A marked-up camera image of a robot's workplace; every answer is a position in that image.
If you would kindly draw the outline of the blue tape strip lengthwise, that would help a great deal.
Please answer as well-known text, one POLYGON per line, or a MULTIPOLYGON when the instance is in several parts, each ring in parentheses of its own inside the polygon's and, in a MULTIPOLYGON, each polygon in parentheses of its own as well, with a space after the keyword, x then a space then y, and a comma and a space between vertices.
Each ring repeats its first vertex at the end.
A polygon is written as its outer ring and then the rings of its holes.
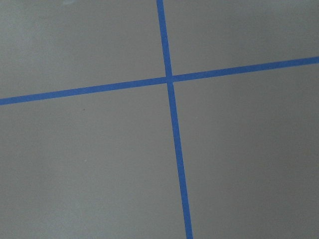
POLYGON ((164 69, 165 69, 165 78, 166 78, 166 85, 167 85, 177 173, 178 173, 179 188, 180 188, 180 195, 181 195, 184 227, 185 227, 185 235, 187 239, 191 239, 193 238, 191 215, 190 215, 189 200, 188 200, 188 193, 187 193, 187 184, 186 184, 180 132, 179 132, 178 115, 177 115, 177 107, 176 107, 175 90, 174 90, 174 84, 173 84, 173 74, 172 74, 172 67, 171 67, 171 60, 170 60, 170 51, 169 51, 169 42, 168 42, 168 35, 167 35, 167 28, 166 28, 164 4, 162 0, 157 1, 157 10, 158 10, 158 18, 159 18, 162 54, 163 54, 163 62, 164 62, 164 69))

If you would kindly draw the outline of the blue tape strip crosswise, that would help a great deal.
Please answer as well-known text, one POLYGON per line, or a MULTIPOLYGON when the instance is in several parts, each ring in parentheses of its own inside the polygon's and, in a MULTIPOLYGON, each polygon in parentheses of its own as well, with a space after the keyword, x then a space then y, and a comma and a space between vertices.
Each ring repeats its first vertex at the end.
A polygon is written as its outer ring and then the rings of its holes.
POLYGON ((210 70, 210 71, 203 71, 203 72, 187 73, 187 74, 174 75, 174 76, 168 76, 168 77, 135 80, 135 81, 112 83, 112 84, 99 85, 99 86, 91 86, 91 87, 68 89, 68 90, 62 90, 62 91, 45 92, 45 93, 39 93, 39 94, 2 98, 0 100, 0 104, 11 105, 11 104, 56 99, 56 98, 63 98, 63 97, 70 97, 70 96, 77 96, 77 95, 115 91, 115 90, 121 90, 121 89, 160 85, 160 84, 166 84, 170 82, 182 82, 182 81, 227 76, 227 75, 237 75, 237 74, 250 73, 250 72, 298 67, 298 66, 312 65, 312 64, 318 64, 318 63, 319 63, 319 58, 316 56, 316 57, 301 58, 301 59, 294 59, 294 60, 287 60, 287 61, 270 62, 270 63, 231 67, 231 68, 224 68, 224 69, 217 69, 217 70, 210 70))

